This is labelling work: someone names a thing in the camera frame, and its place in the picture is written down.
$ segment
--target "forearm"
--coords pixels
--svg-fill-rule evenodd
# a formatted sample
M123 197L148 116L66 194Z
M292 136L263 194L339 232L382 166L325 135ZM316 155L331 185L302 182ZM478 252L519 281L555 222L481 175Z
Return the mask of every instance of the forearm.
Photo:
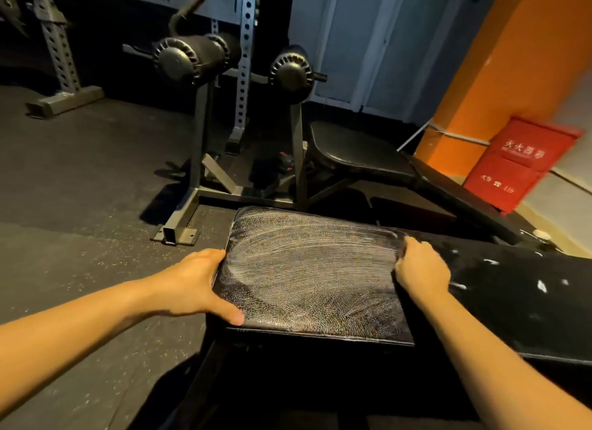
M523 361L452 295L417 302L488 428L592 428L592 411Z
M146 316L150 297L138 282L116 285L0 326L0 416Z

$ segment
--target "orange wall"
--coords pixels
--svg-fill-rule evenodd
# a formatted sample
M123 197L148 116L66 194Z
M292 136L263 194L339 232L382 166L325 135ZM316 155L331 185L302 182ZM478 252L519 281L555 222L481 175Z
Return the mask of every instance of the orange wall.
M511 115L550 119L591 61L591 0L495 0L434 122L490 140ZM466 176L484 149L432 134L416 154Z

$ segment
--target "hand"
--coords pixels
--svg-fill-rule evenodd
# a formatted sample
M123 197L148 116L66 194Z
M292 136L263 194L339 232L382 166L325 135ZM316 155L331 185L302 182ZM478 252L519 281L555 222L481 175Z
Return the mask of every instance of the hand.
M212 291L212 279L226 252L205 249L194 252L179 263L138 282L149 291L149 308L174 316L213 313L235 326L245 321L236 306Z
M438 296L448 294L450 270L428 242L420 243L405 237L405 256L395 265L397 281L419 306Z

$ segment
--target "red fire hydrant box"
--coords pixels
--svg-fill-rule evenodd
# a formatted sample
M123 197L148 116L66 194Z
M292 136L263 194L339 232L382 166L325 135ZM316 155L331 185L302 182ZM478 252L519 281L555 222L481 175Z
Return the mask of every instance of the red fire hydrant box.
M513 117L492 139L464 187L510 212L581 135L579 129Z

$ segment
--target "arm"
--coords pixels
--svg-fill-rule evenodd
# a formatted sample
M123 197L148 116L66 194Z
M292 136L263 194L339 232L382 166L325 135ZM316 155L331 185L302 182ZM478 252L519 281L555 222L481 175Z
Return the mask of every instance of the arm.
M241 325L242 312L211 289L224 255L216 249L194 252L145 279L0 326L0 417L100 345L153 314L211 312Z
M448 293L450 271L429 243L406 237L397 281L440 338L490 429L589 429L592 411L544 378Z

